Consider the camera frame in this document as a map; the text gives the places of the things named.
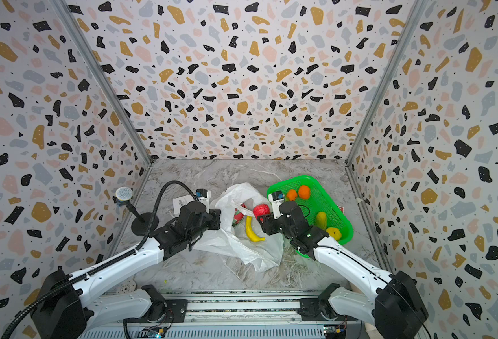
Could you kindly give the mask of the red apple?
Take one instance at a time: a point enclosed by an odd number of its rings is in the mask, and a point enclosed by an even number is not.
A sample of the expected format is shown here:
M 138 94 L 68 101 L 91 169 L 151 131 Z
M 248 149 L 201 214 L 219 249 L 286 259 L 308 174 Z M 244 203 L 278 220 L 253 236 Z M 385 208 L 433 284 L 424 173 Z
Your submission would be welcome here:
M 266 203 L 261 203 L 254 207 L 253 215 L 258 218 L 262 216 L 266 216 L 271 213 L 270 207 Z

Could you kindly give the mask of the green plastic basket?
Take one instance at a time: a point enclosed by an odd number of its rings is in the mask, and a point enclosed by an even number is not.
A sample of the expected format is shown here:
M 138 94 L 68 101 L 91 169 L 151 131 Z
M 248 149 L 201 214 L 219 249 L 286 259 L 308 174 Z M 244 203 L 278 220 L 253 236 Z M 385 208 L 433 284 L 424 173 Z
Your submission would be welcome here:
M 318 242 L 325 237 L 330 237 L 326 230 L 321 230 L 315 226 L 315 215 L 319 212 L 325 212 L 327 214 L 327 228 L 336 227 L 342 233 L 341 240 L 336 241 L 331 237 L 332 240 L 340 245 L 345 245 L 350 242 L 354 236 L 351 222 L 348 221 L 346 216 L 338 209 L 336 203 L 333 202 L 332 198 L 317 179 L 308 175 L 287 179 L 272 185 L 267 190 L 267 196 L 272 192 L 281 191 L 284 194 L 285 202 L 287 202 L 286 195 L 288 190 L 294 189 L 298 193 L 298 188 L 302 185 L 311 188 L 311 197 L 308 200 L 303 200 L 298 197 L 295 202 L 301 207 L 311 228 L 301 236 L 285 237 L 290 241 L 290 244 L 295 251 L 305 258 L 315 258 L 313 250 L 318 246 Z

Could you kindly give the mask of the yellow banana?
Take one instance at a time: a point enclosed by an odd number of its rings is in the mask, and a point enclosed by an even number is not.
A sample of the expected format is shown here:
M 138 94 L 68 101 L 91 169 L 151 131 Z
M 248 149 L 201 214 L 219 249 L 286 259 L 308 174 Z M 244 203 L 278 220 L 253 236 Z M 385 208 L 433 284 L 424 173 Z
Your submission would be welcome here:
M 253 230 L 253 218 L 251 216 L 246 216 L 246 222 L 245 222 L 245 232 L 247 238 L 249 238 L 250 241 L 252 242 L 263 242 L 266 240 L 265 237 L 260 237 L 258 234 L 255 233 Z

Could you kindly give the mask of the pink dragon fruit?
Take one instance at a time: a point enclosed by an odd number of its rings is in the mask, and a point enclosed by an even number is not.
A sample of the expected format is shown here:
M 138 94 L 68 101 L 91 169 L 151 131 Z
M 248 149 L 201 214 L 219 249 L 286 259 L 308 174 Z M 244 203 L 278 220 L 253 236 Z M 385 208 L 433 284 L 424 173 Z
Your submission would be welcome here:
M 244 216 L 245 214 L 241 210 L 236 208 L 231 226 L 236 227 L 243 220 Z

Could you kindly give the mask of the white plastic bag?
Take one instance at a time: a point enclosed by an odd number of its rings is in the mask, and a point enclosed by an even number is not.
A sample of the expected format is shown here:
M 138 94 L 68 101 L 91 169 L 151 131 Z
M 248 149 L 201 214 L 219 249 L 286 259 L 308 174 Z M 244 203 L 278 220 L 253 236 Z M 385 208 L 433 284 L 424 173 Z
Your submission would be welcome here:
M 244 264 L 250 264 L 257 272 L 264 272 L 278 266 L 283 255 L 284 239 L 280 234 L 265 235 L 260 223 L 253 215 L 253 209 L 261 203 L 270 205 L 269 201 L 249 183 L 230 186 L 217 199 L 210 203 L 211 209 L 221 210 L 220 229 L 208 230 L 195 248 L 215 254 L 235 257 Z M 253 230 L 263 242 L 252 242 L 247 238 L 243 223 L 232 227 L 235 209 L 241 210 L 245 216 L 253 218 Z

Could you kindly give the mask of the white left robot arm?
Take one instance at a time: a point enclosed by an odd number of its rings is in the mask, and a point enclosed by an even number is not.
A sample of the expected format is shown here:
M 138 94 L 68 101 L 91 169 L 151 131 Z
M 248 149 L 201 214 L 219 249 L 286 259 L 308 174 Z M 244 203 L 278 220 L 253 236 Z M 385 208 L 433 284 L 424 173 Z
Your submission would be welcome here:
M 126 251 L 89 268 L 47 277 L 37 306 L 30 312 L 41 338 L 78 338 L 86 330 L 124 319 L 164 321 L 172 316 L 167 301 L 152 285 L 123 295 L 106 292 L 136 273 L 193 248 L 208 230 L 220 229 L 221 212 L 199 201 L 156 229 L 141 248 Z

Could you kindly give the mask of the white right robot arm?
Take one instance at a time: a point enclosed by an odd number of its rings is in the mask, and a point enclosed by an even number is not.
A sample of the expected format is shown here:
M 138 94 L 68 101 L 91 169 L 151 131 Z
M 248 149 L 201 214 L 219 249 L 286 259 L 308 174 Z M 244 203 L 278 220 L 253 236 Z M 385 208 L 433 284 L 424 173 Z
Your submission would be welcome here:
M 330 267 L 360 290 L 330 288 L 320 300 L 324 317 L 351 316 L 372 324 L 383 338 L 416 338 L 425 328 L 428 311 L 414 279 L 405 272 L 390 273 L 356 256 L 327 231 L 310 225 L 293 201 L 273 203 L 272 212 L 257 220 L 265 234 L 284 235 L 295 250 Z

